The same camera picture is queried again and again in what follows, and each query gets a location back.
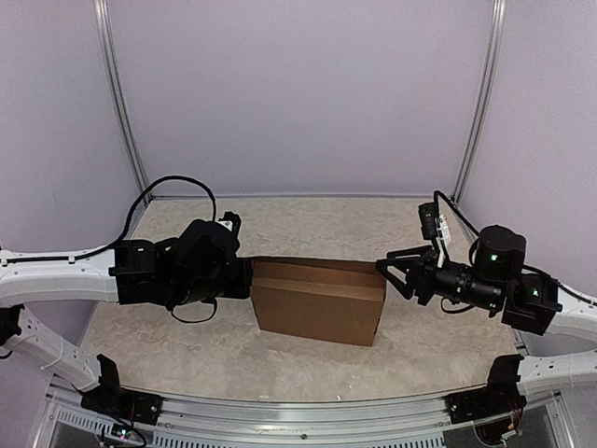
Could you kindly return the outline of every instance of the cardboard box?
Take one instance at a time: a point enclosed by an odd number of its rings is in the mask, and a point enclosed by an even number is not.
[[[251,299],[263,330],[372,346],[382,316],[385,279],[374,263],[259,258]]]

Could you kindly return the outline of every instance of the robotic arm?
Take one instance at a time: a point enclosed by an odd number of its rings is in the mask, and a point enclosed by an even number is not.
[[[376,263],[405,299],[415,296],[425,306],[438,295],[452,304],[466,304],[456,313],[478,307],[489,317],[502,313],[502,323],[513,329],[597,342],[597,299],[524,265],[524,237],[504,227],[487,227],[477,232],[469,251],[470,266],[451,261],[437,194],[433,203],[419,207],[423,238],[432,245],[390,252]],[[561,357],[505,356],[493,363],[485,387],[451,394],[447,404],[452,422],[462,423],[522,409],[526,396],[539,392],[596,383],[597,351]]]
[[[158,243],[123,240],[89,251],[22,254],[0,251],[0,345],[69,381],[81,405],[111,417],[155,425],[162,398],[124,389],[116,364],[67,342],[25,306],[32,301],[154,303],[172,311],[194,301],[250,295],[252,268],[239,259],[241,219],[193,221]]]

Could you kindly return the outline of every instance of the vertical metal bar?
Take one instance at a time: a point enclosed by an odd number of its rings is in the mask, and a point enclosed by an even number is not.
[[[475,159],[475,155],[479,147],[479,139],[492,93],[493,79],[495,77],[495,69],[497,67],[500,44],[502,42],[505,12],[506,0],[493,0],[492,25],[489,34],[489,41],[487,43],[487,50],[485,53],[485,64],[483,66],[479,95],[477,97],[477,103],[475,104],[473,122],[466,139],[465,155],[460,165],[458,179],[456,180],[456,187],[454,188],[454,192],[452,194],[456,204],[458,204],[463,198],[466,183],[470,177],[473,160]]]
[[[97,21],[97,27],[100,34],[100,45],[104,54],[105,69],[108,75],[108,84],[110,86],[112,99],[118,117],[118,124],[120,125],[124,147],[127,152],[127,157],[129,158],[129,163],[131,164],[135,183],[139,192],[141,192],[147,188],[147,176],[132,134],[129,112],[122,92],[107,0],[93,0],[93,6],[95,8],[95,20]],[[147,195],[144,199],[144,205],[147,206],[152,199],[150,194]]]

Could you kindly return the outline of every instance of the table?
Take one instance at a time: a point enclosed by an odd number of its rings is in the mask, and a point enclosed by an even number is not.
[[[243,219],[242,257],[291,256],[374,260],[423,244],[412,199],[226,199]],[[464,261],[468,242],[448,215],[451,257]],[[134,233],[158,241],[179,235],[208,201],[154,201]],[[211,306],[177,315],[197,319]],[[404,397],[485,382],[493,360],[515,353],[499,316],[473,310],[445,315],[439,298],[427,307],[388,286],[373,347],[311,341],[260,331],[251,302],[220,300],[215,318],[185,325],[151,304],[100,303],[83,347],[112,358],[125,386],[194,397],[261,401],[338,401]]]

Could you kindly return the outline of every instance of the open cardboard box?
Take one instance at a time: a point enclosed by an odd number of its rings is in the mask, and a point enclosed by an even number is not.
[[[251,299],[263,330],[372,346],[385,283],[372,262],[262,257]]]

